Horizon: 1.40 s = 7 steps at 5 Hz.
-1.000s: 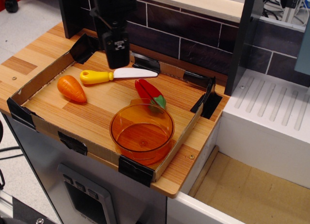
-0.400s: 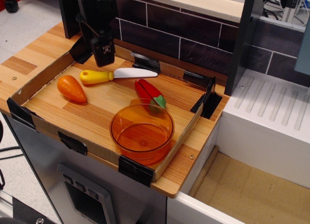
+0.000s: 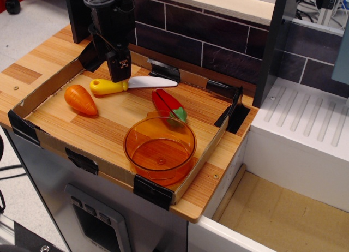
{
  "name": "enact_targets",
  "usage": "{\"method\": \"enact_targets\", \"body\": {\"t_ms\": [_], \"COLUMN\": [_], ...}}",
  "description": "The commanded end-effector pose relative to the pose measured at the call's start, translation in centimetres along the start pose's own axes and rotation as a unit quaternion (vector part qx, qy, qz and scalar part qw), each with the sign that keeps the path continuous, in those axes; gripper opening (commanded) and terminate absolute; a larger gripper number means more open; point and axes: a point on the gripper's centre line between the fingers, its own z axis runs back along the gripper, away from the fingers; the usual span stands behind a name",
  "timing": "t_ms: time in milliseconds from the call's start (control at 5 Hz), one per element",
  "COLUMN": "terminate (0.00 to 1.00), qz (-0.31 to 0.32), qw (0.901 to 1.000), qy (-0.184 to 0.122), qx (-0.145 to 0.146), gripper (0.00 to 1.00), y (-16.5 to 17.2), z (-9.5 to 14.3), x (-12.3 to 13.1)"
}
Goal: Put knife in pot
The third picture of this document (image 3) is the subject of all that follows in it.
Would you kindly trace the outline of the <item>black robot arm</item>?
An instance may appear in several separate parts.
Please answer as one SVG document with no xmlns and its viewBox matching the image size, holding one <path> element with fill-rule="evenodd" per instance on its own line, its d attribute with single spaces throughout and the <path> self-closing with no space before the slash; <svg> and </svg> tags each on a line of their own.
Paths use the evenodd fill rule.
<svg viewBox="0 0 349 252">
<path fill-rule="evenodd" d="M 134 0 L 83 0 L 91 10 L 88 31 L 90 44 L 79 56 L 84 68 L 96 71 L 107 63 L 112 82 L 131 76 L 131 55 L 128 35 L 135 29 Z"/>
</svg>

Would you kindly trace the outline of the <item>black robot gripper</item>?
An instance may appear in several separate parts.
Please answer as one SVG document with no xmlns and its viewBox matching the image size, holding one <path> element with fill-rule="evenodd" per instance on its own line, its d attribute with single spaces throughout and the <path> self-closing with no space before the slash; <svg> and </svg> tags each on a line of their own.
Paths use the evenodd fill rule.
<svg viewBox="0 0 349 252">
<path fill-rule="evenodd" d="M 131 77 L 131 55 L 128 34 L 135 28 L 134 3 L 92 4 L 89 26 L 93 45 L 100 61 L 107 61 L 111 81 Z"/>
</svg>

